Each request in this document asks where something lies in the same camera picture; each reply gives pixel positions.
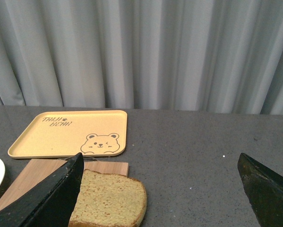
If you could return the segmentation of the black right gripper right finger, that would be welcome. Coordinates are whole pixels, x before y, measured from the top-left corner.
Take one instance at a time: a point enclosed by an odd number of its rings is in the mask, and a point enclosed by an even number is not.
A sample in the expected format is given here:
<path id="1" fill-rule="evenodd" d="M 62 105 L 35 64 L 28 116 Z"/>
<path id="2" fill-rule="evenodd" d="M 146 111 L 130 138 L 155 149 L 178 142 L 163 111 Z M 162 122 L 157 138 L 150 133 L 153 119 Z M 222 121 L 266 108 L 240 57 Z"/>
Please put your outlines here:
<path id="1" fill-rule="evenodd" d="M 283 177 L 245 153 L 237 167 L 260 226 L 283 227 Z"/>

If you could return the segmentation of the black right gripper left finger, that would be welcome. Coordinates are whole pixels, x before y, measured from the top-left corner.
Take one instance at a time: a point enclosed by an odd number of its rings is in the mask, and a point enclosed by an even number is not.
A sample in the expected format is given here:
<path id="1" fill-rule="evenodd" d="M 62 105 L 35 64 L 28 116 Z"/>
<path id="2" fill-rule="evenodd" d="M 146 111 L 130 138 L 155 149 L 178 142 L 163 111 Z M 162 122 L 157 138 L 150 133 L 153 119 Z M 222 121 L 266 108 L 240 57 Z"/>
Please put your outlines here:
<path id="1" fill-rule="evenodd" d="M 77 202 L 84 160 L 77 153 L 0 211 L 0 227 L 66 227 Z"/>

